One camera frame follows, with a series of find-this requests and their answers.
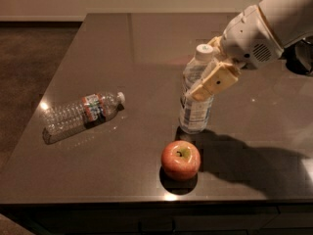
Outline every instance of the brown floor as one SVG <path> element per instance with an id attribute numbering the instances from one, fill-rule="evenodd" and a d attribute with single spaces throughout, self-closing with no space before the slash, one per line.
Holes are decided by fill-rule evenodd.
<path id="1" fill-rule="evenodd" d="M 78 31 L 71 26 L 0 26 L 0 173 Z M 0 235 L 31 235 L 0 214 Z"/>

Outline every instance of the upright bottle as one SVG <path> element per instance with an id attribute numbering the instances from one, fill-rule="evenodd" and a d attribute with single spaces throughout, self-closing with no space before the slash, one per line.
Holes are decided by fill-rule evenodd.
<path id="1" fill-rule="evenodd" d="M 114 118 L 124 94 L 100 92 L 43 112 L 44 140 L 61 140 Z"/>
<path id="2" fill-rule="evenodd" d="M 198 45 L 195 57 L 190 63 L 187 64 L 183 72 L 183 93 L 180 99 L 181 109 L 179 114 L 179 123 L 182 130 L 189 134 L 199 133 L 206 128 L 213 96 L 204 102 L 198 102 L 196 100 L 186 98 L 185 94 L 197 80 L 201 79 L 201 74 L 211 62 L 212 58 L 212 46 L 208 44 Z"/>

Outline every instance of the red apple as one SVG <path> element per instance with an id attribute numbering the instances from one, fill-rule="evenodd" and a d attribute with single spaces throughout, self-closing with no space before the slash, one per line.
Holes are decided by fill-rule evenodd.
<path id="1" fill-rule="evenodd" d="M 169 143 L 161 156 L 162 167 L 170 178 L 185 181 L 193 178 L 200 167 L 201 156 L 196 146 L 179 140 Z"/>

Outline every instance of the white bottle cap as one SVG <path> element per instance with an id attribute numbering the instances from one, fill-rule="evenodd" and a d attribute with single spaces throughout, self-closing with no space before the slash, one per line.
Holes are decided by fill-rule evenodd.
<path id="1" fill-rule="evenodd" d="M 122 92 L 118 92 L 117 93 L 117 98 L 119 99 L 120 101 L 120 104 L 124 104 L 125 103 L 125 96 Z"/>
<path id="2" fill-rule="evenodd" d="M 195 59 L 209 62 L 213 55 L 213 47 L 209 44 L 200 44 L 196 48 Z"/>

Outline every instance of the gray table surface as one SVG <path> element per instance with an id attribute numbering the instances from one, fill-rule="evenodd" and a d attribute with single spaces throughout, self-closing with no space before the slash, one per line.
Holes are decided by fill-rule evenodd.
<path id="1" fill-rule="evenodd" d="M 36 110 L 0 177 L 0 204 L 313 199 L 313 80 L 276 61 L 216 95 L 207 130 L 177 132 L 181 74 L 233 14 L 90 14 L 42 102 L 122 91 L 113 120 L 56 144 Z M 202 152 L 197 178 L 162 178 L 181 138 Z"/>

